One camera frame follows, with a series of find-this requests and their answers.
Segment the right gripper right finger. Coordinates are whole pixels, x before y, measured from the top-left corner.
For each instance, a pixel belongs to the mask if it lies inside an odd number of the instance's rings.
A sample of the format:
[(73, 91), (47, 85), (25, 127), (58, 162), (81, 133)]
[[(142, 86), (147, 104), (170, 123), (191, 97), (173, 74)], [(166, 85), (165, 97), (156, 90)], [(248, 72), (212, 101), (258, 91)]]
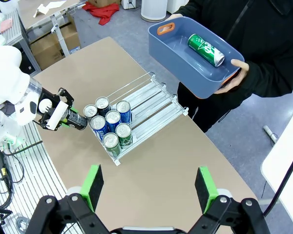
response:
[(214, 234), (221, 226), (228, 226), (234, 234), (269, 234), (259, 203), (254, 198), (241, 202), (221, 195), (207, 167), (199, 167), (195, 189), (202, 216), (189, 230), (190, 234)]

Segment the person's left hand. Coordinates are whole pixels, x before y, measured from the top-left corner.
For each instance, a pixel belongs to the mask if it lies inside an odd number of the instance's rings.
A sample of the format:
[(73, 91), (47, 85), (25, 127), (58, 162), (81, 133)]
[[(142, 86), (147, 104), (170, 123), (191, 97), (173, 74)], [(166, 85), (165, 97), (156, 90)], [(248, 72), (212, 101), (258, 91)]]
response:
[(247, 63), (240, 61), (238, 59), (232, 59), (231, 64), (236, 67), (239, 67), (241, 69), (240, 72), (238, 73), (238, 75), (236, 77), (231, 79), (229, 81), (229, 83), (227, 83), (224, 87), (218, 89), (214, 94), (218, 95), (218, 94), (227, 93), (231, 89), (239, 86), (240, 83), (243, 81), (243, 79), (247, 76), (249, 69), (250, 69), (250, 67)]

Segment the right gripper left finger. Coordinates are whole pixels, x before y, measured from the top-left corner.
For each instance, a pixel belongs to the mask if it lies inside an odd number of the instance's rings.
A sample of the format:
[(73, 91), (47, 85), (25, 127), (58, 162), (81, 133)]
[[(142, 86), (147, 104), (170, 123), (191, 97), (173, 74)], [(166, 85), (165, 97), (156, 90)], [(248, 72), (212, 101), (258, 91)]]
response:
[(40, 198), (27, 226), (27, 234), (60, 234), (77, 224), (84, 234), (110, 231), (95, 213), (104, 185), (101, 165), (92, 165), (80, 190), (58, 200), (51, 195)]

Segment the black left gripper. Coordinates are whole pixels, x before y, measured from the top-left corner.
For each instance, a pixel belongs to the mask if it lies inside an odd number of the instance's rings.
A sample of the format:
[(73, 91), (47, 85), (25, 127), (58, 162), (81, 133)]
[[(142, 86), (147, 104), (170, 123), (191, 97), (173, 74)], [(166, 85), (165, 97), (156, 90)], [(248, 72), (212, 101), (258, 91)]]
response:
[(56, 131), (60, 126), (70, 128), (67, 125), (67, 117), (71, 112), (79, 111), (72, 107), (74, 98), (64, 88), (60, 88), (57, 94), (42, 89), (39, 97), (37, 114), (41, 116), (38, 124), (47, 130)]

